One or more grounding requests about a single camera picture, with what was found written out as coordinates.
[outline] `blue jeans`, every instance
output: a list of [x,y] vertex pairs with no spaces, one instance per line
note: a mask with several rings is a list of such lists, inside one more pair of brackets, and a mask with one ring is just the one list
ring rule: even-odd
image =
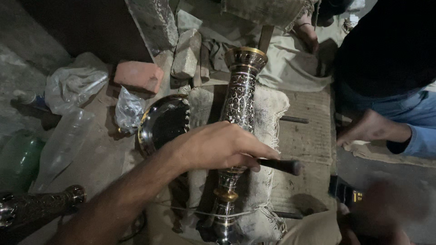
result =
[[403,95],[371,98],[361,96],[344,82],[338,86],[340,99],[350,103],[354,109],[372,109],[394,122],[410,126],[412,137],[409,144],[401,147],[400,143],[388,141],[391,152],[436,158],[436,93],[418,89]]

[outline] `engraved metal pipe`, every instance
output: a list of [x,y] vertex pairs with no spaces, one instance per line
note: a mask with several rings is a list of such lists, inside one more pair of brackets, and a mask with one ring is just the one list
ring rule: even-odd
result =
[[86,201],[83,187],[73,185],[63,192],[0,194],[0,229],[13,229],[43,218],[55,218]]
[[[236,123],[244,130],[254,132],[254,91],[256,76],[268,62],[262,51],[241,47],[225,53],[225,62],[231,77],[221,113],[221,121]],[[213,212],[221,215],[234,214],[234,201],[238,198],[236,184],[241,174],[247,169],[236,166],[219,171],[217,196]],[[215,217],[212,228],[216,242],[220,245],[236,244],[238,236],[235,231],[235,217]]]

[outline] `engraved metal vase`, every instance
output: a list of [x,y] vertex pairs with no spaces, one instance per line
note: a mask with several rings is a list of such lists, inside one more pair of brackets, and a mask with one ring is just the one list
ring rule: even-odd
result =
[[[236,123],[244,130],[254,132],[254,91],[256,76],[268,62],[262,51],[241,47],[225,53],[225,62],[231,77],[221,113],[221,121]],[[214,190],[217,199],[213,212],[221,215],[234,214],[237,181],[247,169],[236,166],[219,171],[218,187]],[[235,217],[215,217],[212,224],[216,242],[221,245],[236,244]]]

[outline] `concrete block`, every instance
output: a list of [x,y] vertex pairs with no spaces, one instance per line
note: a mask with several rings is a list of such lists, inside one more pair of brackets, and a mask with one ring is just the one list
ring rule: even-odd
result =
[[168,0],[125,0],[129,12],[153,56],[174,51],[179,33]]
[[201,34],[197,29],[182,33],[176,47],[171,75],[175,78],[192,78],[200,58]]
[[203,82],[207,82],[210,79],[209,76],[209,68],[211,66],[211,61],[209,59],[210,51],[209,49],[201,45],[200,48],[200,74],[201,74],[201,80]]
[[127,89],[157,94],[163,77],[157,64],[125,61],[116,67],[114,82]]

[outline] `threaded metal rod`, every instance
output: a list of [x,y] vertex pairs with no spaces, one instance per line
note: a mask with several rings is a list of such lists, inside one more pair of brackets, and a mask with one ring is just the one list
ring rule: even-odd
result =
[[293,116],[282,116],[280,120],[294,122],[294,123],[309,123],[309,120],[307,120],[306,118],[299,118]]

